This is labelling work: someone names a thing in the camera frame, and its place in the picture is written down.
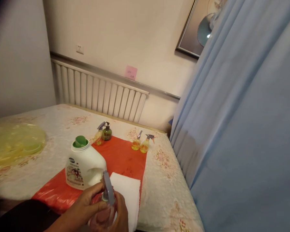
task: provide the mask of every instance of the pink spray bottle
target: pink spray bottle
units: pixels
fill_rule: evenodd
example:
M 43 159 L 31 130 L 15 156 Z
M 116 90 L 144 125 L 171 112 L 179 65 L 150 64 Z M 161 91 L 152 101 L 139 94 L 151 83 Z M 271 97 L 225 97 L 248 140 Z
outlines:
M 88 225 L 93 232 L 101 231 L 102 229 L 107 230 L 113 224 L 115 213 L 117 211 L 117 202 L 115 201 L 113 186 L 107 171 L 103 172 L 103 184 L 105 190 L 99 196 L 98 201 L 106 202 L 107 208 L 96 213 L 88 221 Z

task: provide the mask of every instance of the green bottle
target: green bottle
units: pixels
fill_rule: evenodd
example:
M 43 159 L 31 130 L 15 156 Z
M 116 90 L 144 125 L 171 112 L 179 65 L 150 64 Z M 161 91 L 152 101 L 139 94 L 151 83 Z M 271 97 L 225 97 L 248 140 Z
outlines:
M 103 133 L 104 133 L 104 140 L 107 141 L 107 140 L 110 140 L 111 137 L 112 137 L 112 130 L 110 129 L 110 123 L 109 122 L 106 122 L 107 123 L 107 126 L 106 128 L 103 130 Z

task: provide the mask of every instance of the pink sticky note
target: pink sticky note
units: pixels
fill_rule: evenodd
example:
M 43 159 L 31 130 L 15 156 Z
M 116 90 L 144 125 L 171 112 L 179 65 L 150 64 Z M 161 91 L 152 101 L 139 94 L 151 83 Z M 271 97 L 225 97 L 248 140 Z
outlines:
M 127 65 L 125 77 L 128 77 L 128 78 L 130 78 L 130 79 L 135 81 L 137 72 L 138 72 L 137 68 L 134 68 L 134 67 L 132 67 L 130 65 Z

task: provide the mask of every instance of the electrical outlet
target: electrical outlet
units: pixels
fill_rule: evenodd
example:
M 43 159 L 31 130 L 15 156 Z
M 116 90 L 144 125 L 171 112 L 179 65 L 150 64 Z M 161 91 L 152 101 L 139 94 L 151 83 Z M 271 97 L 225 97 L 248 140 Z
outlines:
M 76 45 L 76 52 L 84 55 L 84 47 L 77 44 Z

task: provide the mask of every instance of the white towel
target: white towel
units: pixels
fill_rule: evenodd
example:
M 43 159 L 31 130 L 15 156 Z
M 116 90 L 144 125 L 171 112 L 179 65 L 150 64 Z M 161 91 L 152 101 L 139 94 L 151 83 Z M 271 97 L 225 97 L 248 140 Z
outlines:
M 115 172 L 112 173 L 110 179 L 114 190 L 121 193 L 125 198 L 128 210 L 129 232 L 134 232 L 139 217 L 141 181 Z

